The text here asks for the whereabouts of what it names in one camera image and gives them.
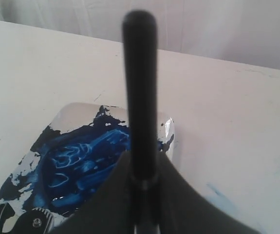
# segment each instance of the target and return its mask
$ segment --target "black rod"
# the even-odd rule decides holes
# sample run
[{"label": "black rod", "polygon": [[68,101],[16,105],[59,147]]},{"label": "black rod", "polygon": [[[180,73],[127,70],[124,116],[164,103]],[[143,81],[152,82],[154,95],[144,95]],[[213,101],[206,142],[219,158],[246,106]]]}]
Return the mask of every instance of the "black rod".
[{"label": "black rod", "polygon": [[135,179],[150,180],[157,167],[157,26],[146,11],[132,11],[123,21],[131,164]]}]

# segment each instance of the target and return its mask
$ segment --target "dark blue paint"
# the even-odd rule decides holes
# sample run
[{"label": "dark blue paint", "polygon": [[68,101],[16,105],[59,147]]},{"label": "dark blue paint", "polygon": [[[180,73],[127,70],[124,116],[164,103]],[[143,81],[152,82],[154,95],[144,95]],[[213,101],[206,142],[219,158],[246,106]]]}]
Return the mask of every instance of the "dark blue paint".
[{"label": "dark blue paint", "polygon": [[[43,207],[71,215],[106,180],[121,153],[130,149],[129,128],[120,123],[101,106],[91,124],[69,133],[47,127],[31,148],[41,157],[37,168],[20,175],[18,185],[13,185],[11,175],[0,189],[0,199],[16,199],[22,194],[19,190],[31,184],[25,192],[33,190],[32,195],[23,209]],[[171,141],[159,141],[159,149],[168,150]]]}]

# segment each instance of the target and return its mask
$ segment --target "white tabletop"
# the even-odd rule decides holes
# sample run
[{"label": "white tabletop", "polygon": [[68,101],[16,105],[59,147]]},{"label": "white tabletop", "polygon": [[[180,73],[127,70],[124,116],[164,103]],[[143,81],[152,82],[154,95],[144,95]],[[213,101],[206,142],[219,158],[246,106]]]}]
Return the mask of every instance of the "white tabletop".
[{"label": "white tabletop", "polygon": [[[227,213],[280,233],[280,71],[158,56],[175,166]],[[0,21],[0,186],[64,105],[126,107],[123,69],[118,42]]]}]

